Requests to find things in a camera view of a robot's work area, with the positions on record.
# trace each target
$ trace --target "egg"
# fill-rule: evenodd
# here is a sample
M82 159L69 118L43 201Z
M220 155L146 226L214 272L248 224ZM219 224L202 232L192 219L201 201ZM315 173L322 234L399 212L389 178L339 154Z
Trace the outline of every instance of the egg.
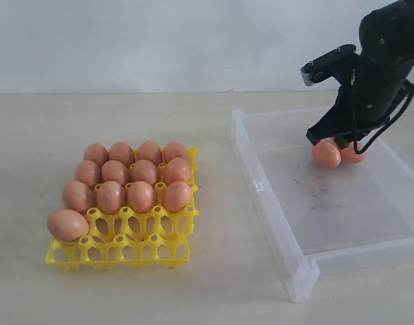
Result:
M109 153L102 144L92 144L83 153L83 160L94 161L99 167L109 160Z
M192 200L192 189L183 181L169 185L163 194L163 207L172 213L183 210Z
M318 165L328 169L334 169L341 163L339 149L326 140L318 142L313 147L312 157Z
M150 185L155 185L160 181L159 169L149 160L139 160L133 166L131 179L132 181L145 181Z
M47 228L54 238L63 242L75 242L89 232L89 224L80 213L62 209L47 218Z
M158 165L163 161L163 154L160 146L154 141L146 141L140 145L138 151L139 160L149 160Z
M127 142L117 142L109 150L109 159L129 167L135 160L133 148Z
M147 213L157 204L157 194L149 183L137 181L128 189L127 201L135 212Z
M117 160L110 160L101 167L103 181L116 181L125 185L131 181L130 170Z
M169 162L175 158L183 158L188 163L190 162L190 156L188 154L187 148L178 142L171 142L165 146L163 151L163 156L165 157L165 162Z
M362 150L363 145L358 142L357 148L359 150ZM361 163L366 156L366 153L363 154L357 154L354 151L354 142L352 142L347 148L345 149L339 149L339 152L341 153L341 159L349 164L358 164Z
M101 183L101 170L93 161L84 160L76 166L74 179L93 188L95 185Z
M62 189L62 202L67 209L84 214L94 206L94 193L86 184L71 181Z
M123 207L127 193L120 183L107 181L97 191L97 205L107 215L114 215Z
M192 167L183 158L175 158L169 161L165 168L165 183L167 185L175 181L188 183L192 175Z

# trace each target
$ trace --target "white wall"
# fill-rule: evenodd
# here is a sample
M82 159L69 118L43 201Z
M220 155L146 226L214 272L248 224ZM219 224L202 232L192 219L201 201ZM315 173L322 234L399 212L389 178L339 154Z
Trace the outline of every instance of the white wall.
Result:
M299 68L388 2L0 0L0 93L305 89Z

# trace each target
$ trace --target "white table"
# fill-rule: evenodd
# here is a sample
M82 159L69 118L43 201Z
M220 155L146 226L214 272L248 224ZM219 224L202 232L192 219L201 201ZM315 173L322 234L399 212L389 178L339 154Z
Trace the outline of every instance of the white table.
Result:
M322 276L309 301L289 302L234 158L233 109L334 99L334 92L0 95L0 324L414 324L414 260ZM414 102L385 138L414 169ZM46 266L45 219L61 207L84 148L146 139L201 152L190 262L111 272Z

